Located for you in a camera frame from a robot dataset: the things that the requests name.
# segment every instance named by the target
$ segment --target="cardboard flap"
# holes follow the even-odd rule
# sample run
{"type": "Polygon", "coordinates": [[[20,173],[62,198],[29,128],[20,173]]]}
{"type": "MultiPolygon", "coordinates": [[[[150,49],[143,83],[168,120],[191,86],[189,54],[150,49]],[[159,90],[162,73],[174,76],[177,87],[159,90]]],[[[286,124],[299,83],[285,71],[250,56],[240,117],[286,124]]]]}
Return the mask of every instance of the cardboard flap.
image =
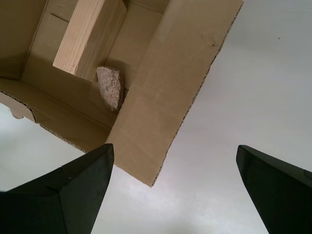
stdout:
{"type": "Polygon", "coordinates": [[[154,184],[241,5],[170,1],[107,140],[117,166],[154,184]]]}
{"type": "Polygon", "coordinates": [[[84,152],[103,145],[108,137],[110,129],[24,82],[0,78],[0,90],[29,106],[45,130],[84,152]]]}
{"type": "Polygon", "coordinates": [[[29,120],[36,122],[36,117],[30,107],[2,91],[0,91],[0,102],[10,108],[11,113],[15,118],[20,119],[26,117],[29,120]]]}

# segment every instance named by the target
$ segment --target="corrugated cardboard edge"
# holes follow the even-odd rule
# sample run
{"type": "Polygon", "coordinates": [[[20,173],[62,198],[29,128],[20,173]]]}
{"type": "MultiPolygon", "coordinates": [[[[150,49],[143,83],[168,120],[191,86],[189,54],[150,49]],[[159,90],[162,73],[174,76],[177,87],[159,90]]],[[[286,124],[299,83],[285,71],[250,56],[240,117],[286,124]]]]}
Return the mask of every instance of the corrugated cardboard edge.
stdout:
{"type": "Polygon", "coordinates": [[[75,144],[71,143],[70,141],[66,140],[65,138],[62,138],[62,137],[59,136],[58,134],[55,134],[55,133],[52,132],[51,130],[49,130],[49,129],[47,129],[46,127],[44,127],[42,124],[39,124],[39,123],[37,122],[37,119],[36,119],[36,116],[35,116],[35,114],[34,114],[34,111],[33,111],[28,105],[26,105],[25,103],[21,102],[21,101],[18,100],[17,98],[15,98],[15,97],[13,97],[13,96],[7,94],[6,92],[4,92],[4,91],[2,91],[2,90],[0,90],[0,93],[2,93],[2,94],[4,94],[4,95],[8,96],[9,98],[11,98],[11,99],[13,99],[13,100],[19,102],[19,103],[22,104],[23,106],[25,106],[25,107],[31,112],[31,114],[33,115],[33,118],[34,118],[34,120],[35,120],[35,123],[38,124],[41,128],[43,128],[44,130],[48,131],[49,133],[51,133],[52,135],[56,136],[57,138],[61,139],[62,141],[66,142],[67,144],[73,146],[74,148],[76,148],[76,149],[78,149],[78,150],[84,152],[85,154],[87,153],[86,150],[84,150],[84,149],[82,149],[82,148],[76,146],[75,144]]]}
{"type": "Polygon", "coordinates": [[[44,127],[42,124],[39,124],[41,128],[43,128],[44,130],[48,131],[49,133],[51,133],[52,135],[56,136],[57,138],[61,139],[62,141],[66,142],[67,144],[73,146],[74,148],[84,152],[85,154],[88,153],[88,151],[78,147],[77,145],[71,143],[70,141],[66,140],[65,138],[62,138],[61,136],[59,136],[58,134],[55,134],[54,132],[52,132],[51,130],[47,129],[46,127],[44,127]]]}
{"type": "Polygon", "coordinates": [[[197,91],[196,95],[194,96],[194,98],[193,98],[193,100],[192,100],[192,103],[191,103],[189,109],[186,111],[186,113],[185,113],[185,115],[184,115],[184,117],[183,117],[183,119],[182,119],[182,121],[181,121],[181,124],[179,125],[178,129],[176,130],[175,135],[174,135],[174,137],[172,138],[172,141],[171,141],[170,145],[168,146],[168,149],[167,149],[167,151],[166,151],[165,157],[164,157],[164,159],[163,159],[163,161],[162,161],[162,164],[161,164],[161,167],[160,167],[160,169],[159,169],[159,171],[158,171],[158,174],[156,175],[155,180],[153,181],[151,187],[153,187],[154,184],[156,183],[156,180],[158,179],[158,176],[159,176],[159,174],[160,174],[160,172],[161,172],[161,169],[162,169],[162,167],[163,167],[163,165],[164,165],[164,162],[165,162],[165,160],[166,160],[167,153],[168,153],[168,151],[169,151],[169,149],[170,149],[170,147],[171,147],[171,145],[172,145],[172,143],[173,143],[173,141],[174,141],[174,139],[175,139],[177,133],[179,132],[179,130],[180,130],[180,128],[181,128],[181,126],[182,126],[182,124],[183,124],[183,122],[184,122],[184,119],[186,118],[186,116],[187,116],[187,114],[189,113],[189,111],[190,111],[192,105],[194,104],[194,102],[195,102],[195,100],[196,100],[196,97],[197,97],[197,95],[199,94],[199,92],[200,92],[200,90],[201,90],[201,87],[203,86],[203,84],[204,84],[204,82],[205,82],[205,80],[206,80],[206,77],[207,77],[207,75],[208,75],[209,72],[210,72],[211,65],[213,64],[213,62],[215,61],[215,58],[216,58],[216,57],[218,56],[218,54],[220,53],[220,51],[221,51],[221,49],[222,49],[222,47],[223,47],[223,44],[224,44],[224,42],[225,42],[225,40],[226,40],[226,38],[227,38],[227,36],[228,36],[228,34],[229,34],[229,31],[231,30],[231,28],[232,28],[232,26],[233,26],[233,24],[234,24],[234,22],[235,22],[235,20],[236,20],[236,18],[237,18],[237,16],[238,16],[238,14],[239,14],[239,12],[240,12],[240,10],[241,10],[243,4],[244,4],[244,2],[242,2],[242,4],[241,4],[239,10],[237,11],[237,14],[236,14],[235,18],[233,19],[233,21],[232,21],[232,23],[231,23],[231,26],[229,27],[229,30],[228,30],[228,32],[226,33],[226,36],[224,37],[224,39],[223,39],[223,41],[222,41],[222,44],[221,44],[221,46],[220,46],[220,48],[219,48],[217,54],[215,55],[214,59],[213,59],[212,62],[210,63],[209,69],[208,69],[208,71],[207,71],[205,77],[203,78],[203,81],[202,81],[200,87],[198,88],[198,91],[197,91]]]}
{"type": "Polygon", "coordinates": [[[18,100],[17,98],[15,98],[15,97],[13,97],[13,96],[7,94],[6,92],[4,92],[4,91],[2,91],[2,90],[0,90],[0,93],[2,93],[2,94],[4,94],[4,95],[8,96],[9,98],[11,98],[11,99],[13,99],[13,100],[19,102],[19,103],[22,104],[23,106],[25,106],[25,107],[31,112],[31,114],[32,114],[32,116],[33,116],[33,118],[34,118],[34,122],[37,123],[37,119],[36,119],[36,116],[35,116],[35,114],[34,114],[34,111],[33,111],[28,105],[26,105],[25,103],[21,102],[21,101],[18,100]]]}

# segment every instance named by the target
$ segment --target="white surface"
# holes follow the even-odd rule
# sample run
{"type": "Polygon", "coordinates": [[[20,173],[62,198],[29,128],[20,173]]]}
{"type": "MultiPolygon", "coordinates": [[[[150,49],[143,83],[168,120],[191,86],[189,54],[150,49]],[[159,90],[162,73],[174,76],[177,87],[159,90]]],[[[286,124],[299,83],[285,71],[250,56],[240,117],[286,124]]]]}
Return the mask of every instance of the white surface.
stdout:
{"type": "MultiPolygon", "coordinates": [[[[115,167],[93,234],[267,234],[236,150],[312,171],[311,22],[311,0],[246,0],[155,186],[115,167]]],[[[0,189],[80,155],[0,107],[0,189]]]]}

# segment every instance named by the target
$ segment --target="cardboard box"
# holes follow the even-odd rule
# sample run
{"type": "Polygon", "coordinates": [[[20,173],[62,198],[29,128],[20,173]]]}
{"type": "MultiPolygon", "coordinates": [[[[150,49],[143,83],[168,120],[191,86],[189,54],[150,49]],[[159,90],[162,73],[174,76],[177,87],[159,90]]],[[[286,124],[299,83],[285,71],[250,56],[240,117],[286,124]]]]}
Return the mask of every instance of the cardboard box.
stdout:
{"type": "Polygon", "coordinates": [[[0,102],[84,152],[113,143],[115,164],[153,186],[242,1],[127,2],[106,61],[129,89],[118,115],[96,83],[52,65],[76,3],[0,3],[0,102]]]}

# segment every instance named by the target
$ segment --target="wood grain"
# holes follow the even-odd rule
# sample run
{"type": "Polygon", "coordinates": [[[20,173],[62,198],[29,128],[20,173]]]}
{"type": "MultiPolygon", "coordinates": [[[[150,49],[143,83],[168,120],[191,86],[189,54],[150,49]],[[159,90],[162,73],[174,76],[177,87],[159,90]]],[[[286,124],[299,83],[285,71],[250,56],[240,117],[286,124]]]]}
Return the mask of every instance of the wood grain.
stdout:
{"type": "Polygon", "coordinates": [[[126,16],[122,0],[79,0],[53,66],[89,81],[103,65],[126,16]]]}

